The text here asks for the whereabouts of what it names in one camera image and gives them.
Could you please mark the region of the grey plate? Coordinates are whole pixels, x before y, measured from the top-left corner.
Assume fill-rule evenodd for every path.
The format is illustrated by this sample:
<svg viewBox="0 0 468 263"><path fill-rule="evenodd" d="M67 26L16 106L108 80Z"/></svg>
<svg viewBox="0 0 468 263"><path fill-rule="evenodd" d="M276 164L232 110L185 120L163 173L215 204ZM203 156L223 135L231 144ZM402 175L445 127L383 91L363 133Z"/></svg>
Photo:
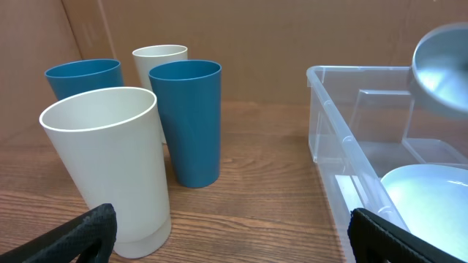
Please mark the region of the grey plate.
<svg viewBox="0 0 468 263"><path fill-rule="evenodd" d="M412 164L381 182L409 231L438 249L467 260L467 171Z"/></svg>

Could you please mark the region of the grey bowl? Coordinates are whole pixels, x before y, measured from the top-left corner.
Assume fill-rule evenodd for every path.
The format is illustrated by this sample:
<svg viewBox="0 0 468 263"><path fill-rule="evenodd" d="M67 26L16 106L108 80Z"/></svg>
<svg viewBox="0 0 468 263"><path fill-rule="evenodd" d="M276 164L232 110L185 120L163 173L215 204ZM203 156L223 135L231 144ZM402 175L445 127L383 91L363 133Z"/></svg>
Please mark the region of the grey bowl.
<svg viewBox="0 0 468 263"><path fill-rule="evenodd" d="M467 118L467 23L423 36L412 55L407 83L414 100L446 118Z"/></svg>

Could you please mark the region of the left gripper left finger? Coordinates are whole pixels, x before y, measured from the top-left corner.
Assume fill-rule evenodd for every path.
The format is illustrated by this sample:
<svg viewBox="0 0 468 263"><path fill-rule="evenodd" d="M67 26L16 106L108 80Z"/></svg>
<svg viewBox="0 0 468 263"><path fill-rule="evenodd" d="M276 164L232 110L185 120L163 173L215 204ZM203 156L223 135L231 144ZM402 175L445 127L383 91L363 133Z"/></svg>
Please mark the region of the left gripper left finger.
<svg viewBox="0 0 468 263"><path fill-rule="evenodd" d="M116 233L116 212L105 203L2 254L1 261L108 263Z"/></svg>

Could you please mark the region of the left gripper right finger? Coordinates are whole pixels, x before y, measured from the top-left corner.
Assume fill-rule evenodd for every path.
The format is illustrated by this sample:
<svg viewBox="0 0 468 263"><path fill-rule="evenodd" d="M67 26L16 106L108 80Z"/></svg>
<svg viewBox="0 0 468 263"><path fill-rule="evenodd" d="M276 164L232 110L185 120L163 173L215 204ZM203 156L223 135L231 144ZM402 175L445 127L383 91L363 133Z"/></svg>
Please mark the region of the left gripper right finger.
<svg viewBox="0 0 468 263"><path fill-rule="evenodd" d="M357 263L462 263L365 208L350 213L347 235Z"/></svg>

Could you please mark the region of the blue cup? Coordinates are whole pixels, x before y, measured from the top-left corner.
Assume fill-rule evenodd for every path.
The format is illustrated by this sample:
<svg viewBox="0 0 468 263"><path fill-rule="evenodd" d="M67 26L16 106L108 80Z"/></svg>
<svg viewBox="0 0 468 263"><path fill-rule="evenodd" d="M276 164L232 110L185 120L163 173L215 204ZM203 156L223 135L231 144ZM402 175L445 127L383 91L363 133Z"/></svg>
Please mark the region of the blue cup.
<svg viewBox="0 0 468 263"><path fill-rule="evenodd" d="M175 176L182 186L214 183L220 170L222 66L183 60L148 73Z"/></svg>
<svg viewBox="0 0 468 263"><path fill-rule="evenodd" d="M87 91L124 85L120 61L109 58L61 64L46 70L45 76L58 100Z"/></svg>

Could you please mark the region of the beige cup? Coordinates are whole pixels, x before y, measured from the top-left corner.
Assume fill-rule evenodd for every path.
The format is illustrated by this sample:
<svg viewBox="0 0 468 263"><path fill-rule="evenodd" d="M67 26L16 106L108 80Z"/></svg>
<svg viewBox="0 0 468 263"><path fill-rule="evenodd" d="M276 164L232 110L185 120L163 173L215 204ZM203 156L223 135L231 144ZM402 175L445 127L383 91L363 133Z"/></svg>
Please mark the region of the beige cup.
<svg viewBox="0 0 468 263"><path fill-rule="evenodd" d="M136 259L159 249L171 219L155 94L87 91L52 104L39 122L88 207L113 205L115 252Z"/></svg>
<svg viewBox="0 0 468 263"><path fill-rule="evenodd" d="M183 45L153 45L132 51L143 88L153 91L149 71L161 64L188 59L188 47Z"/></svg>

